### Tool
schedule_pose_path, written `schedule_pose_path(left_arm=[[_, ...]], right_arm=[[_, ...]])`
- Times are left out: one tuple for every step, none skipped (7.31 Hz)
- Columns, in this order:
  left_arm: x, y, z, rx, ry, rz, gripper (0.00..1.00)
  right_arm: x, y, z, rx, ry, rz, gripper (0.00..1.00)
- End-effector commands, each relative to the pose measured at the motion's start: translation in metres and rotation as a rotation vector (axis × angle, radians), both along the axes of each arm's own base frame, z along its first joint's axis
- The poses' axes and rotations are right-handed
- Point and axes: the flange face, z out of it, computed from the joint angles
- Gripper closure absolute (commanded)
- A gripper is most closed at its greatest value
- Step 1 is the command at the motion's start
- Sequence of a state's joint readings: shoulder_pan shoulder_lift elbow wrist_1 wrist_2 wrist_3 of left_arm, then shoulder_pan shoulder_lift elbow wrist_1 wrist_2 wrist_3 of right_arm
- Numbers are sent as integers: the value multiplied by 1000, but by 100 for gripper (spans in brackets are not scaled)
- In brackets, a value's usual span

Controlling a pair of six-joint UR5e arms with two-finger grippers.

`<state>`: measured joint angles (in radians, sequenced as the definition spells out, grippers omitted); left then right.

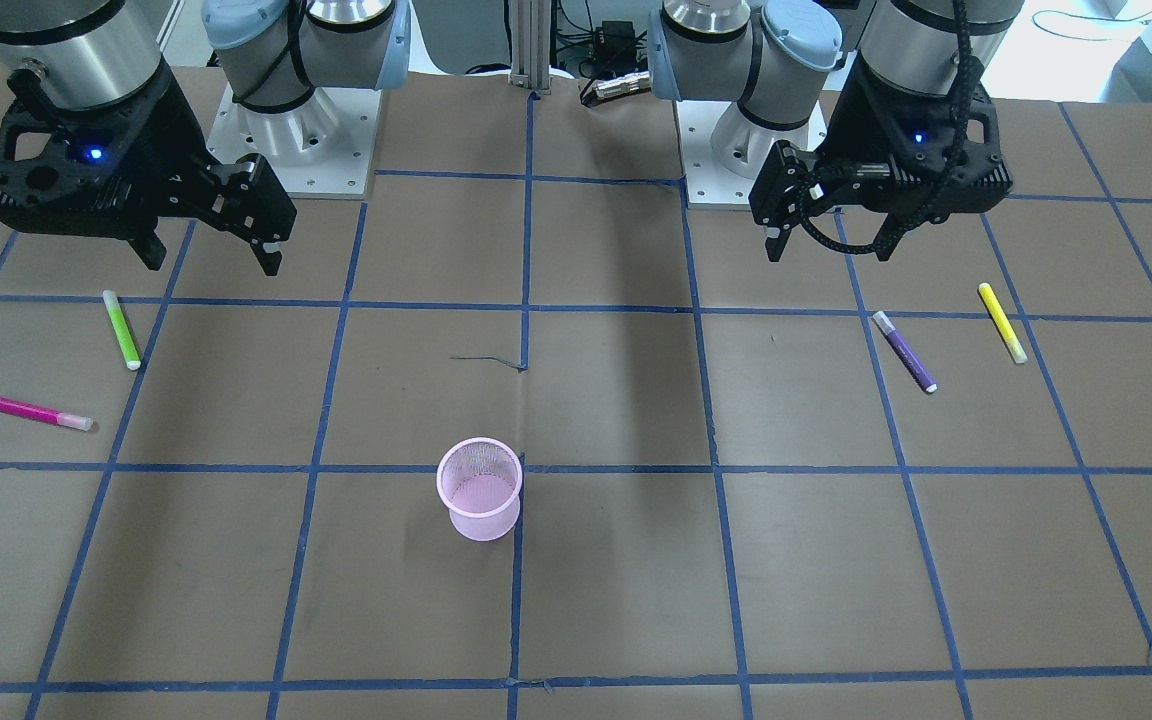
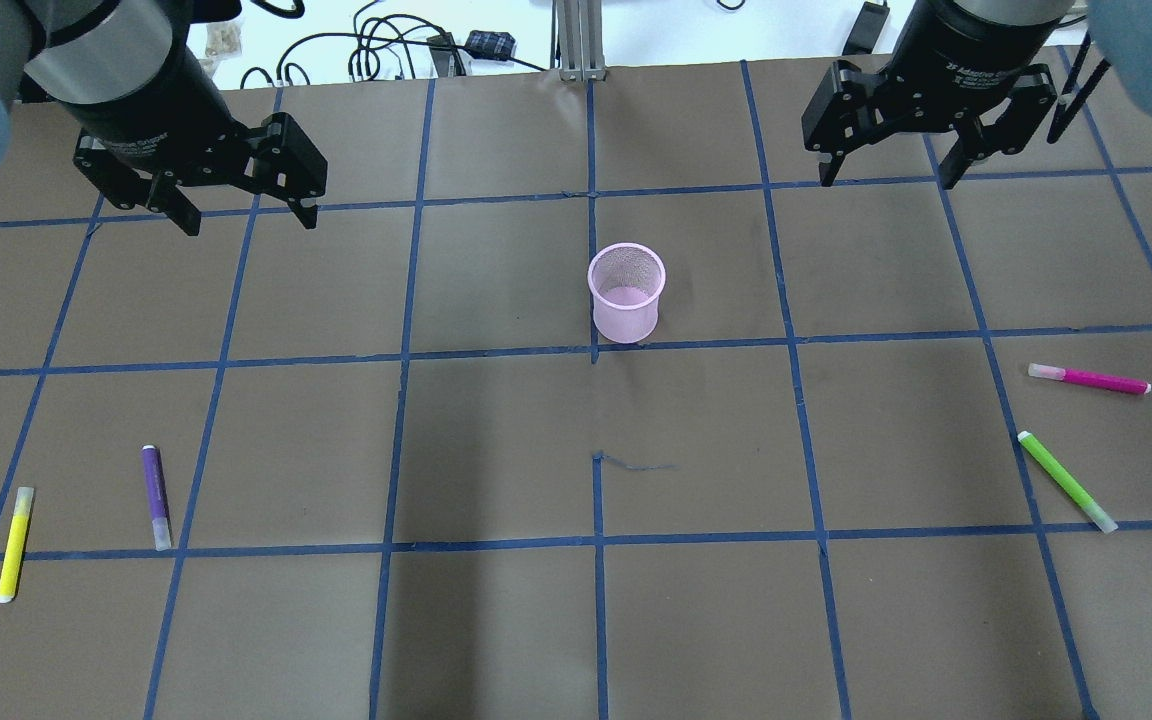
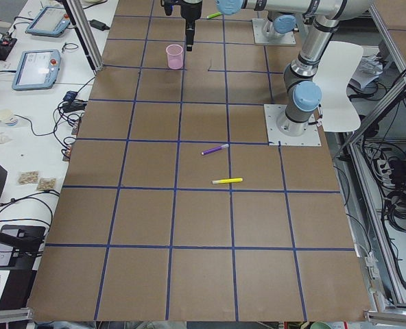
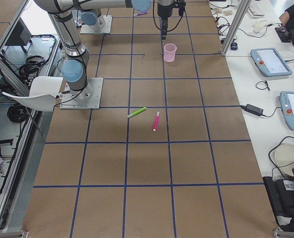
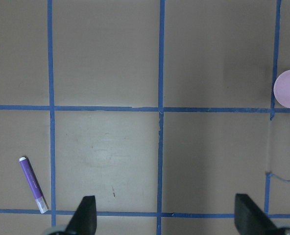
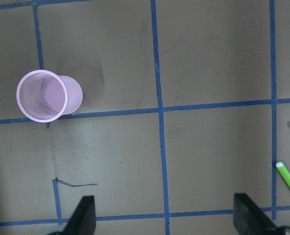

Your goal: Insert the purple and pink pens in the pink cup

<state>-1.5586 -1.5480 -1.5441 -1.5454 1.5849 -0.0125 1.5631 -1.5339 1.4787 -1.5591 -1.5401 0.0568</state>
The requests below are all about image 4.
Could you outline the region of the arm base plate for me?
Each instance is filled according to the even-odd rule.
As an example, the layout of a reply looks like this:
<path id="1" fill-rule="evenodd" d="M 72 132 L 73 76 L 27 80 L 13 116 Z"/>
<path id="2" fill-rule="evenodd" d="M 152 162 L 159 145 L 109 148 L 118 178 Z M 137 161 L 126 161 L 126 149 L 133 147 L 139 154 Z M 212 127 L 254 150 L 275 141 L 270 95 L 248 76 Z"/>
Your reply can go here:
<path id="1" fill-rule="evenodd" d="M 83 35 L 101 35 L 110 34 L 111 32 L 112 15 L 97 16 L 92 12 L 84 12 L 81 20 L 80 33 Z"/>
<path id="2" fill-rule="evenodd" d="M 65 85 L 65 91 L 68 93 L 62 96 L 60 109 L 62 110 L 98 110 L 100 107 L 101 93 L 103 88 L 103 78 L 88 78 L 87 86 L 77 96 L 78 92 L 70 89 L 68 83 Z"/>

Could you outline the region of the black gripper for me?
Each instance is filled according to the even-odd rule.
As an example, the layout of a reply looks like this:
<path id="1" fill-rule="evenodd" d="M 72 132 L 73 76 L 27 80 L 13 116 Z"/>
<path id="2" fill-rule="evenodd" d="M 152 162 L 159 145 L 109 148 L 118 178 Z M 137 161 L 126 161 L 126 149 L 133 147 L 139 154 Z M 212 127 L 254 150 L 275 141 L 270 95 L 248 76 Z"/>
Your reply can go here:
<path id="1" fill-rule="evenodd" d="M 158 0 L 157 1 L 157 15 L 160 17 L 161 39 L 166 39 L 166 31 L 168 29 L 168 19 L 172 16 L 173 9 L 178 9 L 180 19 L 177 24 L 172 28 L 175 30 L 182 20 L 185 13 L 186 2 L 184 0 Z"/>

